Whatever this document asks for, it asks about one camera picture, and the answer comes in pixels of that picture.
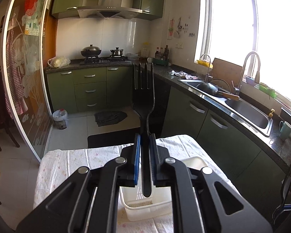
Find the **green mug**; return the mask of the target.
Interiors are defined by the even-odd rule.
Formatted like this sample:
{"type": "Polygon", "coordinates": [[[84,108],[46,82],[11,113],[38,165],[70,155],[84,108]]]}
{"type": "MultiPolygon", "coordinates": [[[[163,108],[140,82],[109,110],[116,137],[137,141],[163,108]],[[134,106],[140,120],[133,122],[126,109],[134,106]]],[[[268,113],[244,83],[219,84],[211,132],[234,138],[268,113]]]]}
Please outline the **green mug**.
{"type": "Polygon", "coordinates": [[[279,123],[280,139],[286,140],[291,134],[291,125],[287,121],[280,121],[279,123]]]}

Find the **trash bin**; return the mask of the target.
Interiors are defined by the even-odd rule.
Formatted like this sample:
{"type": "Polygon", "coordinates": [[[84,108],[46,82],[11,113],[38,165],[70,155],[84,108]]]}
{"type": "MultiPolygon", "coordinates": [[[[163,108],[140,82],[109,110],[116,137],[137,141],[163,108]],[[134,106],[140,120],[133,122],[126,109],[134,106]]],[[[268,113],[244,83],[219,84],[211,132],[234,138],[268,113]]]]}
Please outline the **trash bin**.
{"type": "Polygon", "coordinates": [[[57,129],[63,130],[68,126],[68,112],[64,109],[56,110],[52,114],[52,119],[54,121],[55,127],[57,129]]]}

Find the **steel sink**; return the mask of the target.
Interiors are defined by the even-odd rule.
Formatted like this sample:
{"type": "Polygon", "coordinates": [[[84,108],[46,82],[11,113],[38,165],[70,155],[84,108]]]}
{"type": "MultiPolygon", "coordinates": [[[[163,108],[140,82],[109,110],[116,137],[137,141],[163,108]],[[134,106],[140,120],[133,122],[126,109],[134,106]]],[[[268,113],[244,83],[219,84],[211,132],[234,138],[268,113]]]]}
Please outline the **steel sink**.
{"type": "Polygon", "coordinates": [[[197,86],[199,84],[203,83],[203,81],[201,81],[201,80],[180,79],[179,81],[188,85],[189,87],[193,88],[194,90],[197,90],[198,92],[202,93],[203,95],[210,97],[215,102],[218,102],[220,105],[224,106],[229,111],[231,111],[234,115],[237,115],[238,117],[243,119],[246,123],[253,126],[256,130],[258,130],[265,137],[270,136],[271,128],[273,125],[273,119],[268,117],[266,114],[264,114],[262,111],[260,111],[256,107],[252,106],[251,104],[247,103],[246,101],[244,101],[242,99],[235,101],[235,100],[224,98],[224,97],[215,97],[215,96],[209,95],[201,90],[198,90],[197,86]]]}

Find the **green lower cabinets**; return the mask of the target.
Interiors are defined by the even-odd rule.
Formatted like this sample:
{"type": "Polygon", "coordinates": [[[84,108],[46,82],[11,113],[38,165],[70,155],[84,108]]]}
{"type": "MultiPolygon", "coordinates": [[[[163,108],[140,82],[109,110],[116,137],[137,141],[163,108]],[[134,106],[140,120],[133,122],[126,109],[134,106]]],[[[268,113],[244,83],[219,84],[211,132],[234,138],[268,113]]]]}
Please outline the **green lower cabinets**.
{"type": "Polygon", "coordinates": [[[70,114],[129,106],[131,80],[131,64],[46,70],[52,110],[70,114]]]}

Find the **black pan in sink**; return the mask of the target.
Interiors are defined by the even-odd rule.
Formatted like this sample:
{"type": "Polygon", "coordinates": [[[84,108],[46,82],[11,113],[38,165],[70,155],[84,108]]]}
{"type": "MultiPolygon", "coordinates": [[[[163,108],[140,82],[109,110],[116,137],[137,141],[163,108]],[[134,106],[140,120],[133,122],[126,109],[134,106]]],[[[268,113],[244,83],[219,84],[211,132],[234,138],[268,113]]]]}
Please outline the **black pan in sink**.
{"type": "Polygon", "coordinates": [[[237,95],[233,95],[231,93],[225,93],[223,91],[219,91],[217,86],[215,86],[211,83],[203,82],[197,86],[197,89],[201,90],[209,95],[215,96],[215,97],[224,97],[224,98],[232,99],[235,101],[238,101],[240,99],[237,95]]]}

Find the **green container on sill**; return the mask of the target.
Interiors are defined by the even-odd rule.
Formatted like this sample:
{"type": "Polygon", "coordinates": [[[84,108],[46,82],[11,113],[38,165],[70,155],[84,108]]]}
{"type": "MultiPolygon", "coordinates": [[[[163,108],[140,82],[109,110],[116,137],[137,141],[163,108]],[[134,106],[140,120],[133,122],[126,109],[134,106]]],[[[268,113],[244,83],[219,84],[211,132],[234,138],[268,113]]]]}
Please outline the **green container on sill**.
{"type": "Polygon", "coordinates": [[[263,84],[263,83],[260,83],[259,84],[259,90],[264,92],[265,94],[267,94],[269,97],[272,97],[272,98],[276,98],[277,97],[277,92],[270,88],[269,86],[267,86],[266,84],[263,84]]]}

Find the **wooden cutting board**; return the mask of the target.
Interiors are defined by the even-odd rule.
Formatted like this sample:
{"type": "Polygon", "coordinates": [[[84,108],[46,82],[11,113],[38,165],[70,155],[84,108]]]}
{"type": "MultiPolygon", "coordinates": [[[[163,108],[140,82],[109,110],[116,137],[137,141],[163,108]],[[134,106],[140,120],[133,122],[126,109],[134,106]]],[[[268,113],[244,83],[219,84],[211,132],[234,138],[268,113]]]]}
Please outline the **wooden cutting board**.
{"type": "Polygon", "coordinates": [[[210,75],[213,78],[220,78],[225,80],[230,86],[232,86],[232,81],[234,86],[238,86],[240,78],[241,78],[241,72],[242,72],[242,66],[224,61],[219,58],[215,58],[212,62],[213,68],[210,72],[210,75]]]}

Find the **purple bowl on sill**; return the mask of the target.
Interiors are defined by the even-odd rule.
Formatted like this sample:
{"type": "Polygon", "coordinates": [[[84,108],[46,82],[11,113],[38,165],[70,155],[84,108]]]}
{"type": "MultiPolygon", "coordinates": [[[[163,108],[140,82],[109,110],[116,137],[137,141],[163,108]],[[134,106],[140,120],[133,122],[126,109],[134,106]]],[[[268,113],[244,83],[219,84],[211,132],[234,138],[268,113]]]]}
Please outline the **purple bowl on sill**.
{"type": "Polygon", "coordinates": [[[253,87],[257,85],[257,83],[254,81],[254,79],[252,77],[250,77],[250,76],[246,76],[245,77],[245,81],[246,81],[247,84],[249,84],[249,85],[251,85],[253,87]]]}

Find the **crumpled dish rag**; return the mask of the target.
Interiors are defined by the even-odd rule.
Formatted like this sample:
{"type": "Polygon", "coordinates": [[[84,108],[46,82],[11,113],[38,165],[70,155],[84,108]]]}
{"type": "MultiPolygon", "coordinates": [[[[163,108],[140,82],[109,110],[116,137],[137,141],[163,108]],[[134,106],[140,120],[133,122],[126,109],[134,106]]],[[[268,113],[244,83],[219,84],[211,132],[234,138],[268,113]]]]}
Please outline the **crumpled dish rag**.
{"type": "Polygon", "coordinates": [[[184,71],[179,71],[179,72],[176,72],[174,70],[170,71],[169,72],[169,75],[171,76],[176,76],[176,77],[179,77],[181,79],[186,79],[186,80],[197,80],[199,79],[197,76],[194,76],[194,75],[190,75],[184,71]]]}

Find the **yellow sponge holder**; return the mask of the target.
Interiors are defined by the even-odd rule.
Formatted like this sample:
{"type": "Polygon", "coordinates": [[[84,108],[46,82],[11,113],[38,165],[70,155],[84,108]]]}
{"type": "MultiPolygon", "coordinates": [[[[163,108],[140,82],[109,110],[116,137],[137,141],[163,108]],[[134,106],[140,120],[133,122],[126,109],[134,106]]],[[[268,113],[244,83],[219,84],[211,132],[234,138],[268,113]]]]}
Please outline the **yellow sponge holder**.
{"type": "Polygon", "coordinates": [[[204,60],[197,60],[197,63],[199,64],[199,65],[202,65],[202,66],[205,66],[205,67],[208,67],[208,68],[210,68],[210,69],[212,69],[213,68],[213,65],[212,65],[212,63],[210,63],[209,61],[204,61],[204,60]]]}

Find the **gas stove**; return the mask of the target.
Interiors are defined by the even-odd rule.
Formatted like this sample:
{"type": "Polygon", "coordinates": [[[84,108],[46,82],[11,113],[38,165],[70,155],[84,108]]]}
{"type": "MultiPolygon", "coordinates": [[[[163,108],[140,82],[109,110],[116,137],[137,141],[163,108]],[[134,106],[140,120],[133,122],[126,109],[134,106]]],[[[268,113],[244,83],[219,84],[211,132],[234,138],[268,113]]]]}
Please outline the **gas stove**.
{"type": "Polygon", "coordinates": [[[110,64],[131,64],[125,56],[109,56],[109,57],[86,57],[80,65],[90,65],[97,63],[110,63],[110,64]]]}

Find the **checkered apron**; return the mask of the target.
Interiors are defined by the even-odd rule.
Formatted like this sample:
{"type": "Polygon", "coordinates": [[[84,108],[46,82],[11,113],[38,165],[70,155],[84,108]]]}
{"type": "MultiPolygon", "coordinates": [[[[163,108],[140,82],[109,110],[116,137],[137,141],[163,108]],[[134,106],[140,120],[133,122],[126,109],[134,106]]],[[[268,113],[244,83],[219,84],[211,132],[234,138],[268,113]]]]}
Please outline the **checkered apron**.
{"type": "Polygon", "coordinates": [[[9,81],[12,101],[16,109],[17,115],[22,115],[28,110],[24,101],[24,87],[22,85],[22,53],[20,48],[20,39],[14,41],[14,29],[7,31],[6,43],[6,63],[7,77],[9,81]]]}

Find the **black wok with lid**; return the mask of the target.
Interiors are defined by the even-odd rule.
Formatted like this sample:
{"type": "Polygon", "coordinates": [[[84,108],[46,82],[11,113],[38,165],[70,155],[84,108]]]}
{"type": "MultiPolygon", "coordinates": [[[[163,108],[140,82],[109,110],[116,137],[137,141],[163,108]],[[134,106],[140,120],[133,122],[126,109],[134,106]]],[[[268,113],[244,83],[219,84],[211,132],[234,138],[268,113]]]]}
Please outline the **black wok with lid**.
{"type": "Polygon", "coordinates": [[[97,46],[87,46],[81,50],[81,55],[83,57],[98,57],[101,54],[101,49],[97,46]]]}

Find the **steel pot with lid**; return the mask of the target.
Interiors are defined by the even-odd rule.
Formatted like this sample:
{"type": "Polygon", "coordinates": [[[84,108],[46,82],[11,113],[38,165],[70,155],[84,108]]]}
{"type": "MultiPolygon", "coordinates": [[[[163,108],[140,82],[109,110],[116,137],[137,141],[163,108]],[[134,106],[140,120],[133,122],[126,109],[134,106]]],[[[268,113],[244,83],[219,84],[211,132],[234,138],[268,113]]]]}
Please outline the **steel pot with lid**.
{"type": "Polygon", "coordinates": [[[110,50],[112,57],[122,57],[123,56],[123,49],[116,47],[113,50],[110,50]]]}

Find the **steel range hood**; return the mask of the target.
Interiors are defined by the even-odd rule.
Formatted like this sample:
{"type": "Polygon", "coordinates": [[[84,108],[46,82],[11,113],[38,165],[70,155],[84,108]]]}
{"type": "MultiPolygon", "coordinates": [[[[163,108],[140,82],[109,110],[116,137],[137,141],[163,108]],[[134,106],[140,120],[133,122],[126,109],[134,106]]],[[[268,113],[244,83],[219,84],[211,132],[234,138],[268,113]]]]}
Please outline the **steel range hood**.
{"type": "Polygon", "coordinates": [[[132,19],[142,13],[141,0],[80,0],[80,18],[132,19]]]}

